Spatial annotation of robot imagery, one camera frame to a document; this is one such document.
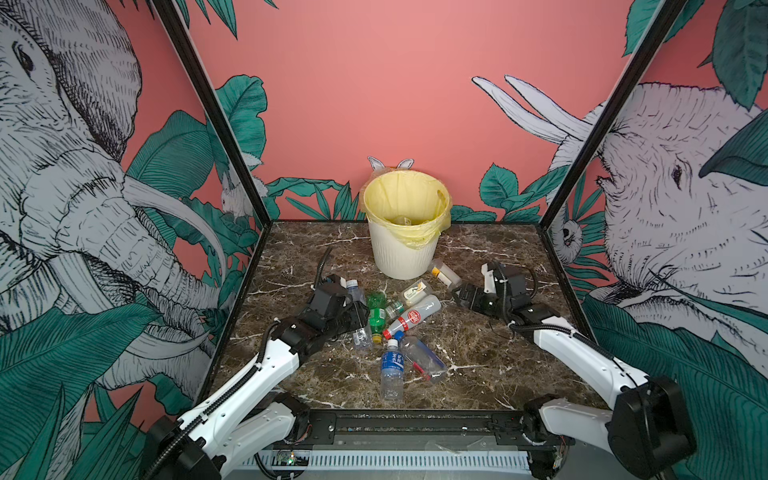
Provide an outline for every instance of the pink wall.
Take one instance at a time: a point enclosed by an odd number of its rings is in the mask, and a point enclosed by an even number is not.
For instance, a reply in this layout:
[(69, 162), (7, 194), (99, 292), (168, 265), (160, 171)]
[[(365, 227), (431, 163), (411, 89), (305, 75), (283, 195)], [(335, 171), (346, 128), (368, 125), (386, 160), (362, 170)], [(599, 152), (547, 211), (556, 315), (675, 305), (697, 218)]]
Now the pink wall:
[[(631, 0), (293, 0), (279, 10), (235, 0), (238, 38), (188, 4), (214, 87), (236, 74), (264, 81), (267, 143), (254, 174), (265, 183), (332, 178), (354, 192), (369, 155), (388, 166), (412, 157), (455, 204), (488, 210), (478, 186), (492, 163), (522, 189), (547, 171), (556, 145), (516, 127), (471, 78), (501, 86), (512, 74), (583, 117), (627, 61)], [(303, 217), (278, 201), (281, 218)]]

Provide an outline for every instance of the red label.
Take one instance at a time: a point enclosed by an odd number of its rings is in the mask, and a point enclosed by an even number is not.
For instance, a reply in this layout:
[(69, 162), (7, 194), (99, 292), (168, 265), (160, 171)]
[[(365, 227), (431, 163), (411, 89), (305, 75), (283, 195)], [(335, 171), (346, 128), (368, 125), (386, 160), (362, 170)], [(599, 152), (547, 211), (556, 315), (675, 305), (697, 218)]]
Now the red label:
[(414, 325), (422, 321), (422, 316), (419, 315), (419, 312), (415, 310), (411, 310), (408, 312), (408, 320), (410, 323), (413, 323)]

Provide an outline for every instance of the rhino eye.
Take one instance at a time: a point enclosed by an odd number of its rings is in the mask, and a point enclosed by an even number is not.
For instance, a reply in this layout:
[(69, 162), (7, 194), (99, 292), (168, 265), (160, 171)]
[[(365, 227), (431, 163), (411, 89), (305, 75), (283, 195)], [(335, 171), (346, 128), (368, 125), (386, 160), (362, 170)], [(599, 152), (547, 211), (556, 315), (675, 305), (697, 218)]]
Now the rhino eye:
[(24, 52), (24, 48), (17, 41), (13, 42), (12, 48), (13, 48), (13, 53), (16, 54), (18, 63), (21, 64), (27, 76), (30, 77), (31, 72), (35, 69), (35, 63), (32, 61), (31, 58), (29, 58), (29, 55), (27, 55), (26, 52)]
[(680, 167), (680, 165), (675, 165), (674, 170), (672, 170), (672, 180), (674, 180), (674, 183), (677, 185), (677, 189), (680, 189), (680, 179), (683, 176), (683, 168)]

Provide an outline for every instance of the marble tabletop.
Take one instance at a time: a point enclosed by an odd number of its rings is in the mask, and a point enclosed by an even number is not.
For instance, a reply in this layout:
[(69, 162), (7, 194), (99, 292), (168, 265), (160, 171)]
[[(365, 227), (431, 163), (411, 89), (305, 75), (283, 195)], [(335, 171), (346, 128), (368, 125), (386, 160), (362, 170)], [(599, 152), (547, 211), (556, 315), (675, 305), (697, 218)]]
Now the marble tabletop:
[[(316, 265), (327, 246), (334, 250), (325, 274), (357, 279), (365, 291), (385, 291), (389, 299), (413, 280), (393, 280), (379, 272), (367, 223), (278, 222), (272, 227), (240, 316), (214, 377), (223, 385), (256, 355), (261, 336), (275, 317), (295, 312), (310, 295)], [(453, 225), (440, 236), (435, 258), (462, 279), (482, 285), (480, 266), (498, 258), (535, 268), (536, 301), (562, 316), (571, 312), (533, 226), (503, 224)], [(587, 406), (605, 408), (600, 396), (562, 362), (520, 336), (513, 339), (498, 321), (495, 333), (488, 317), (455, 305), (448, 290), (425, 274), (442, 300), (439, 312), (412, 334), (432, 348), (450, 368), (436, 386), (406, 367), (404, 409), (521, 409), (546, 393)], [(384, 347), (365, 354), (352, 348), (349, 335), (327, 344), (298, 371), (280, 383), (314, 409), (392, 408), (379, 400), (380, 357)]]

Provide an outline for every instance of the trash can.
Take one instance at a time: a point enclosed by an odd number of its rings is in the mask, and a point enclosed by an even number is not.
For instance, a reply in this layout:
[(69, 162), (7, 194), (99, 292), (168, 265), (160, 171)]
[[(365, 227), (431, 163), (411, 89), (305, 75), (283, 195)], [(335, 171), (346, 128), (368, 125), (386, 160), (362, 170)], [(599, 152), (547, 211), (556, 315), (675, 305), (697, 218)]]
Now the trash can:
[(393, 170), (361, 190), (376, 266), (397, 280), (421, 276), (440, 232), (451, 226), (448, 189), (422, 172)]

